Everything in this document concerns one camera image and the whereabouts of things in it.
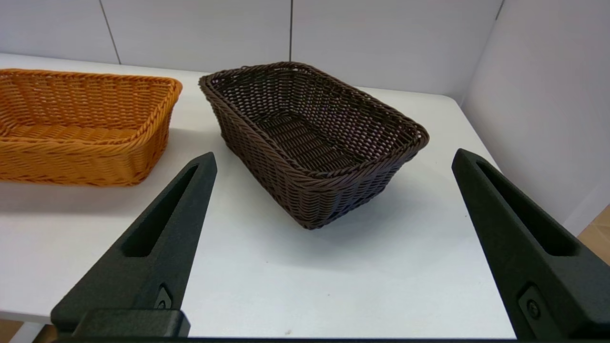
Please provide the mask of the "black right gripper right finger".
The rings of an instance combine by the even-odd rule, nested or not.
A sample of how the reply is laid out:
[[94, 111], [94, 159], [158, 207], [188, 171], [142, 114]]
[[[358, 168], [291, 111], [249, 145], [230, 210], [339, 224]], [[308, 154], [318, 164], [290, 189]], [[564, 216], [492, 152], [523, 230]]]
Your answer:
[[607, 263], [480, 155], [452, 171], [517, 339], [608, 341]]

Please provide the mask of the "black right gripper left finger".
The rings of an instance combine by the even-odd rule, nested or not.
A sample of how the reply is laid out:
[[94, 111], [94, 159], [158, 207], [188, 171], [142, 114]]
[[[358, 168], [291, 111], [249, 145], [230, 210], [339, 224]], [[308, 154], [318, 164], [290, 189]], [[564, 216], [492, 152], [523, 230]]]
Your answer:
[[181, 306], [216, 178], [192, 159], [51, 311], [61, 340], [187, 337]]

